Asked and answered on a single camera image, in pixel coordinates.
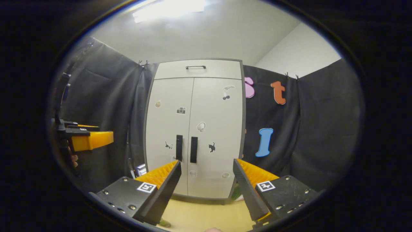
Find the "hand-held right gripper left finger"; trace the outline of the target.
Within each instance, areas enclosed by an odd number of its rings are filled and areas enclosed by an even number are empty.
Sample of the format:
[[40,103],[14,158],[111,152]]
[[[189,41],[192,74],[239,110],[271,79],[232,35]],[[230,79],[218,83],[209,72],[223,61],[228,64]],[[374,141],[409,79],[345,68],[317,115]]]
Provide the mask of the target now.
[[175,160],[138,178],[120,177],[89,196],[115,215],[156,226],[181,177],[181,162]]

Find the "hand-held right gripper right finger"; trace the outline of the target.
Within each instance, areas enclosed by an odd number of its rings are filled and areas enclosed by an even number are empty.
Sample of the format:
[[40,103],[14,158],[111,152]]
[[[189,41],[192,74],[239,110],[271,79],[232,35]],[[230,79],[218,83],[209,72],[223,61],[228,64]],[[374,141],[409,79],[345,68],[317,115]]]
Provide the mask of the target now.
[[256,226],[293,215],[319,196],[291,175],[278,177],[241,159],[234,159],[233,173]]

